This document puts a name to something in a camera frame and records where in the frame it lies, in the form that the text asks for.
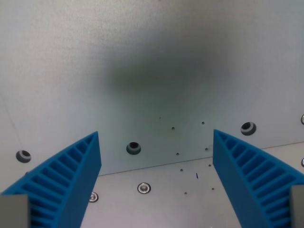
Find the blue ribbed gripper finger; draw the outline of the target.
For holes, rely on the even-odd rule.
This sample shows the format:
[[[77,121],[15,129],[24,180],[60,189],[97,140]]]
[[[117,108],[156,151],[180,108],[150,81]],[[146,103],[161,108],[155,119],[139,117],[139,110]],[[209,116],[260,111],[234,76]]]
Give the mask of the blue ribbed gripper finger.
[[[304,175],[273,155],[219,130],[213,166],[243,228],[289,228],[290,188]]]
[[[32,228],[79,228],[101,167],[94,132],[29,171],[2,194],[28,196]]]

